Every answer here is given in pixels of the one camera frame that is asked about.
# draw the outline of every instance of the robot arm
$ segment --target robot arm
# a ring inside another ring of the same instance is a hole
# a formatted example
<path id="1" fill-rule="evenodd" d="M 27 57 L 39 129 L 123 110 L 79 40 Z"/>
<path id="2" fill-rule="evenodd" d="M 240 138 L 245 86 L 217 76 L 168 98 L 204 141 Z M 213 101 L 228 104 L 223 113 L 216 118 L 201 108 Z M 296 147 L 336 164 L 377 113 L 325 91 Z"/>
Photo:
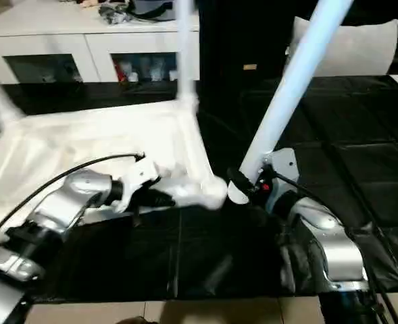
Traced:
<path id="1" fill-rule="evenodd" d="M 121 213 L 137 190 L 158 179 L 152 160 L 146 157 L 120 180 L 83 169 L 69 175 L 63 186 L 48 194 L 21 226 L 9 228 L 9 240 L 0 245 L 0 324 L 24 322 L 31 306 L 26 286 L 44 276 L 87 208 L 113 205 L 115 212 Z M 160 194 L 167 205 L 174 204 L 167 194 Z"/>

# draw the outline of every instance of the black mat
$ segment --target black mat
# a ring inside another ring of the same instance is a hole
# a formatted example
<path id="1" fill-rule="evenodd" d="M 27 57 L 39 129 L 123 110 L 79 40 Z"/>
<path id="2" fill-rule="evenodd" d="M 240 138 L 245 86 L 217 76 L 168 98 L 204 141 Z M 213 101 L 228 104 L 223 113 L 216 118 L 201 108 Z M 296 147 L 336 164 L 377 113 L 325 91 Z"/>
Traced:
<path id="1" fill-rule="evenodd" d="M 209 100 L 199 114 L 214 172 L 242 161 L 277 80 L 239 100 Z M 174 98 L 173 84 L 124 90 L 117 84 L 8 86 L 27 113 L 75 111 Z M 398 84 L 390 77 L 318 78 L 278 147 L 295 149 L 300 182 L 320 195 L 356 233 L 388 291 L 398 291 Z M 287 294 L 273 219 L 226 203 L 86 225 L 35 292 L 39 302 L 235 298 Z M 279 244 L 297 265 L 297 294 L 315 294 L 295 229 Z"/>

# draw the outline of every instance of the white pillow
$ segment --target white pillow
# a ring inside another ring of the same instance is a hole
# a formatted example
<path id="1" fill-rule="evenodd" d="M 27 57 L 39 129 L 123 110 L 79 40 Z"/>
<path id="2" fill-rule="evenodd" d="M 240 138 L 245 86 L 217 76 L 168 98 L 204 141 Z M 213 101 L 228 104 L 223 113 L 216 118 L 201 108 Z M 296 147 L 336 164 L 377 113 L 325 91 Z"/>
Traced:
<path id="1" fill-rule="evenodd" d="M 309 21 L 295 17 L 289 57 L 295 53 Z M 385 24 L 340 26 L 315 76 L 365 76 L 388 72 L 397 47 L 398 20 Z"/>

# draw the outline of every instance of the glass cabinet door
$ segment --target glass cabinet door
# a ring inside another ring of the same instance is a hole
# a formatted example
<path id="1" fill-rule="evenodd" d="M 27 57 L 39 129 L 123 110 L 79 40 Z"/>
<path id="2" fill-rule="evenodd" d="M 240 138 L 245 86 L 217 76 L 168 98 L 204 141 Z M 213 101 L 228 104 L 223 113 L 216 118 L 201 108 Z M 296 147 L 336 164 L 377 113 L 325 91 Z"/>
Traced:
<path id="1" fill-rule="evenodd" d="M 177 79 L 175 53 L 111 54 L 119 82 L 159 82 Z"/>
<path id="2" fill-rule="evenodd" d="M 0 83 L 99 82 L 80 34 L 0 37 Z"/>
<path id="3" fill-rule="evenodd" d="M 175 32 L 86 35 L 102 82 L 159 82 L 178 78 Z M 199 32 L 191 32 L 193 77 L 199 79 Z"/>
<path id="4" fill-rule="evenodd" d="M 71 54 L 5 56 L 19 83 L 82 82 Z"/>

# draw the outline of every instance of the black cloth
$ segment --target black cloth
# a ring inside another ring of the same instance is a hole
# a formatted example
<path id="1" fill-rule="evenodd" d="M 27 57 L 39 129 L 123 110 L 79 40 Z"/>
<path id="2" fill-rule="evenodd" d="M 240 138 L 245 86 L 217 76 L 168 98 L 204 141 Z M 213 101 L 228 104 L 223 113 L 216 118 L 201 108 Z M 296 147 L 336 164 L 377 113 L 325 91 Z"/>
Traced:
<path id="1" fill-rule="evenodd" d="M 214 173 L 238 166 L 277 80 L 244 89 L 198 113 Z M 124 90 L 117 84 L 7 86 L 28 114 L 173 99 L 173 84 Z M 398 84 L 388 76 L 316 78 L 278 147 L 293 147 L 300 183 L 336 209 L 377 277 L 398 291 Z M 281 296 L 278 244 L 289 249 L 296 294 L 315 294 L 302 227 L 276 240 L 260 211 L 226 202 L 148 213 L 133 227 L 117 219 L 77 227 L 34 291 L 38 302 Z"/>

